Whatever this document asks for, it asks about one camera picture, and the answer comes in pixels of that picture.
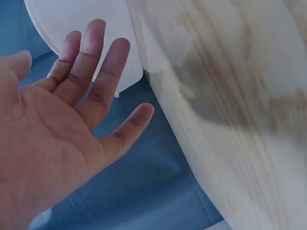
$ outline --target white plastic container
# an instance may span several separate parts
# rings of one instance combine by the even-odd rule
[[[84,33],[91,20],[106,21],[105,47],[94,79],[112,42],[119,37],[130,41],[131,50],[116,97],[142,78],[142,63],[126,0],[25,0],[25,5],[37,31],[56,54],[70,31]]]

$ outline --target blue fabric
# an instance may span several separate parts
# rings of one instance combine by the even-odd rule
[[[31,51],[32,72],[22,85],[45,77],[57,56],[42,41],[22,0],[0,0],[0,55]],[[38,230],[203,230],[222,217],[197,184],[146,79],[113,102],[94,135],[111,133],[143,102],[152,122],[121,160],[39,216]]]

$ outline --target palm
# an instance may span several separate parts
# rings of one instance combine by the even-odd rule
[[[16,199],[15,218],[29,207],[37,215],[55,205],[120,158],[150,121],[153,108],[143,104],[111,136],[91,133],[111,106],[129,53],[125,39],[112,44],[89,97],[77,106],[100,59],[104,29],[103,21],[91,22],[81,50],[81,34],[70,33],[48,77],[20,90],[17,78],[26,75],[16,70],[20,62],[6,68],[0,59],[0,202],[2,193]]]

